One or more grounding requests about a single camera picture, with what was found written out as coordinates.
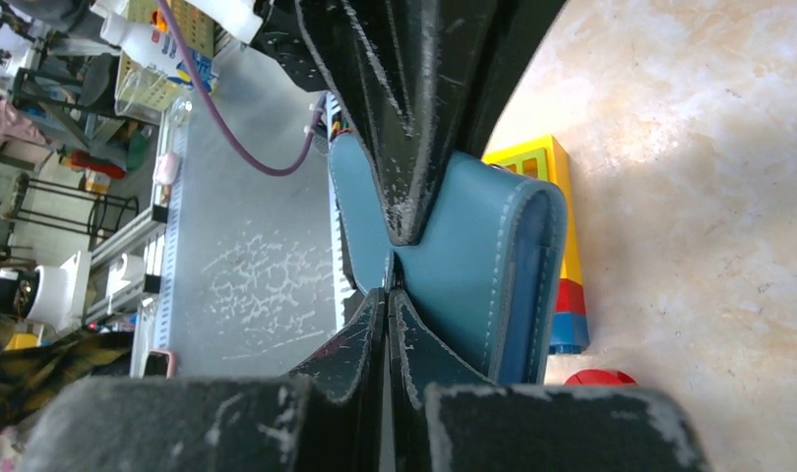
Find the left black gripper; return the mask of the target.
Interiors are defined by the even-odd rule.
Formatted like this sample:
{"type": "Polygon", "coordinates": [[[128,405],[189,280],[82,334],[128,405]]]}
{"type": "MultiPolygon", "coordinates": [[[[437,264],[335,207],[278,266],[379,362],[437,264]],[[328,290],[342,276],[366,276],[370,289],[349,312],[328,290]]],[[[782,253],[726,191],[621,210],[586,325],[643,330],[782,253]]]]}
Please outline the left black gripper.
{"type": "Polygon", "coordinates": [[[560,1],[255,1],[252,46],[332,92],[391,241],[416,244],[453,151],[479,155],[560,1]]]}

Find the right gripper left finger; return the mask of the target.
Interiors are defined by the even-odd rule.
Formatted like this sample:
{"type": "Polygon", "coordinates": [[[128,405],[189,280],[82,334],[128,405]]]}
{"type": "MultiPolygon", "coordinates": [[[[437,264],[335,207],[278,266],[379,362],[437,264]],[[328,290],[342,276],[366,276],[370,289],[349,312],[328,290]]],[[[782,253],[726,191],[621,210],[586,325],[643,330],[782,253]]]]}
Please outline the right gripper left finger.
{"type": "Polygon", "coordinates": [[[308,384],[295,471],[379,469],[387,294],[370,291],[352,320],[289,373],[308,384]]]}

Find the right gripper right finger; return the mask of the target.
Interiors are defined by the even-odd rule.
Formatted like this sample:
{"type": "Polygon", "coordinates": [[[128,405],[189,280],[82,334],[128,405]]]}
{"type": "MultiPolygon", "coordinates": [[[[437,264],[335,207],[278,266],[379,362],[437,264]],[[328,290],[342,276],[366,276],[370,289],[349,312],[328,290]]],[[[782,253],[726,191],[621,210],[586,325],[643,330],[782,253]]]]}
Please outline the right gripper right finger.
{"type": "Polygon", "coordinates": [[[428,471],[424,390],[428,384],[490,384],[421,320],[403,289],[390,292],[388,340],[398,471],[428,471]]]}

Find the blue leather card holder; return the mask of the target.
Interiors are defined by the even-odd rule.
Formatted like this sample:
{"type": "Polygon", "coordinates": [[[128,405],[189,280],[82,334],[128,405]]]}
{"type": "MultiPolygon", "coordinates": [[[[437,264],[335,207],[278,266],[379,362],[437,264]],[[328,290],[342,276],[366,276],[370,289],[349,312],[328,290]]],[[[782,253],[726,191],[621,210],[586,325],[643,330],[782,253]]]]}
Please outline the blue leather card holder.
{"type": "Polygon", "coordinates": [[[329,168],[357,287],[378,287],[395,255],[424,323],[468,365],[500,384],[540,383],[566,228],[535,181],[457,152],[422,239],[398,246],[354,137],[334,140],[329,168]]]}

